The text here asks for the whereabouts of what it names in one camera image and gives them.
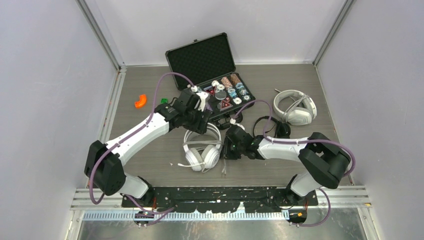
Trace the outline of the black on-ear headphones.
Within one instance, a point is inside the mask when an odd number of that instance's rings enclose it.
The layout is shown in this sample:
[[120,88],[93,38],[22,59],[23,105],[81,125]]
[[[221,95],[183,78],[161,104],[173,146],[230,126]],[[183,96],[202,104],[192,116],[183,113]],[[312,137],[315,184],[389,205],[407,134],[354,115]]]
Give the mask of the black on-ear headphones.
[[[259,117],[253,124],[252,127],[252,135],[255,136],[255,128],[257,124],[262,120],[268,120],[269,116],[262,116]],[[273,138],[279,138],[279,139],[289,139],[291,135],[291,128],[289,124],[282,122],[281,120],[277,120],[275,117],[270,118],[271,127],[270,129],[266,130],[265,133],[268,134],[269,132],[273,132]]]

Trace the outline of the small white headphones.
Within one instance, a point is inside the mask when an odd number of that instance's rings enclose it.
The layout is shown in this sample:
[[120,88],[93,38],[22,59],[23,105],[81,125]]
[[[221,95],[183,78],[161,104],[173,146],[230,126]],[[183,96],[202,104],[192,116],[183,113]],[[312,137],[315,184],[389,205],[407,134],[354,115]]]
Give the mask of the small white headphones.
[[185,132],[182,147],[188,164],[178,163],[177,166],[206,173],[217,165],[223,145],[220,130],[214,124],[208,123],[206,132],[202,135],[213,139],[194,140],[201,134],[191,130]]

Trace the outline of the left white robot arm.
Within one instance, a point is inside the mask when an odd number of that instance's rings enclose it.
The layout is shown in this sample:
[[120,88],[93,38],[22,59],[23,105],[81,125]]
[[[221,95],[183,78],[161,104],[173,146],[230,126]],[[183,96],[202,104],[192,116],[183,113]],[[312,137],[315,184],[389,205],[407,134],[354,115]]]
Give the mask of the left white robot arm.
[[99,204],[92,192],[97,187],[103,196],[130,195],[141,207],[148,207],[154,199],[150,185],[141,177],[125,173],[124,166],[138,151],[175,128],[204,134],[212,114],[210,98],[206,91],[184,89],[172,103],[159,104],[145,120],[124,134],[106,143],[91,143],[84,167],[91,200]]

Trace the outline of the large white gaming headphones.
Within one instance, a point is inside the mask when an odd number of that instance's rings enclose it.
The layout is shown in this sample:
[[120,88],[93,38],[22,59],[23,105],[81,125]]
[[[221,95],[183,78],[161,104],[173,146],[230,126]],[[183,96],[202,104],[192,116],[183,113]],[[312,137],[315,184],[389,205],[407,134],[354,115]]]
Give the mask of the large white gaming headphones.
[[[287,98],[292,99],[293,103],[286,110],[281,110],[279,104]],[[309,95],[294,89],[280,91],[273,99],[273,110],[283,122],[293,126],[308,125],[318,115],[317,106],[313,99]]]

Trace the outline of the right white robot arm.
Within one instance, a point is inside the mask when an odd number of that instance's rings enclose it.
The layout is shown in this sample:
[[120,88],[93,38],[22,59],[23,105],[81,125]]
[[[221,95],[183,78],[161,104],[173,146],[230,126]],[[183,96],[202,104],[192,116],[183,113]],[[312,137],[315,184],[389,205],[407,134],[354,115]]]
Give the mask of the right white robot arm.
[[299,205],[305,197],[320,187],[338,188],[349,166],[353,166],[351,153],[341,144],[329,140],[320,132],[310,137],[287,139],[266,135],[252,136],[238,125],[225,134],[230,153],[226,159],[242,156],[251,160],[282,159],[302,163],[306,171],[292,177],[283,191],[290,205]]

